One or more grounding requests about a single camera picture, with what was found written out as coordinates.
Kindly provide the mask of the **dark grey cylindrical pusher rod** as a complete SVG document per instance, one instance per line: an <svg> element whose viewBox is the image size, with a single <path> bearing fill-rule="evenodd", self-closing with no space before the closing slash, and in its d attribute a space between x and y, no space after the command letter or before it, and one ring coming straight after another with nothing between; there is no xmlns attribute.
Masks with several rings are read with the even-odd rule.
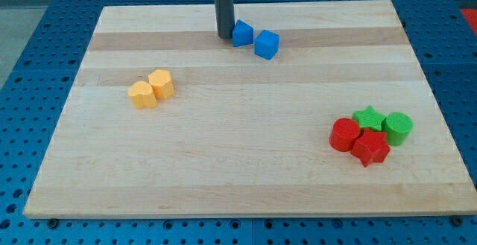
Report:
<svg viewBox="0 0 477 245"><path fill-rule="evenodd" d="M214 3L218 36L221 39L232 39L235 26L233 0L214 0Z"/></svg>

